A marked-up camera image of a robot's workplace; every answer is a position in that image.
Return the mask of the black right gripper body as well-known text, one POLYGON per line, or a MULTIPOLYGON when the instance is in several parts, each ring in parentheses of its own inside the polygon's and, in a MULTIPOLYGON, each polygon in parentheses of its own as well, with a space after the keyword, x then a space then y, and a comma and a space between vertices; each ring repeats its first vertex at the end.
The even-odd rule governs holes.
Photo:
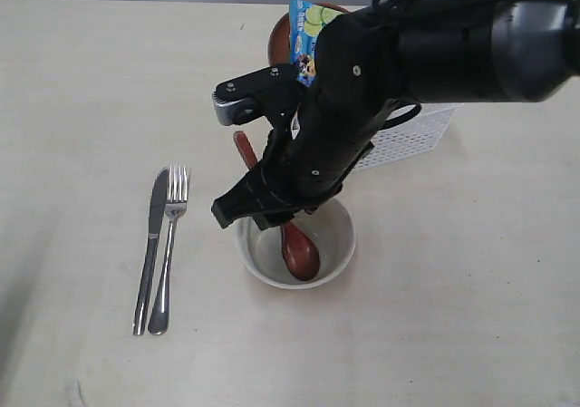
POLYGON ((252 218, 262 230, 301 211, 312 212, 335 197, 358 160, 371 148, 368 131, 341 128, 272 131, 262 159, 211 211, 222 228, 252 218))

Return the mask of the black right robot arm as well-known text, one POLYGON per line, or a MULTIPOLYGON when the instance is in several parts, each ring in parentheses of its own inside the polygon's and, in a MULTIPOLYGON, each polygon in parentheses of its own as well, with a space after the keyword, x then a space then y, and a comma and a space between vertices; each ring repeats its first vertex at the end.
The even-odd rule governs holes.
POLYGON ((372 137, 425 103, 541 102, 579 74, 579 0, 372 0, 317 38, 316 76, 289 63, 220 83, 219 121, 271 124, 261 160, 212 213, 274 228, 338 194, 372 137))

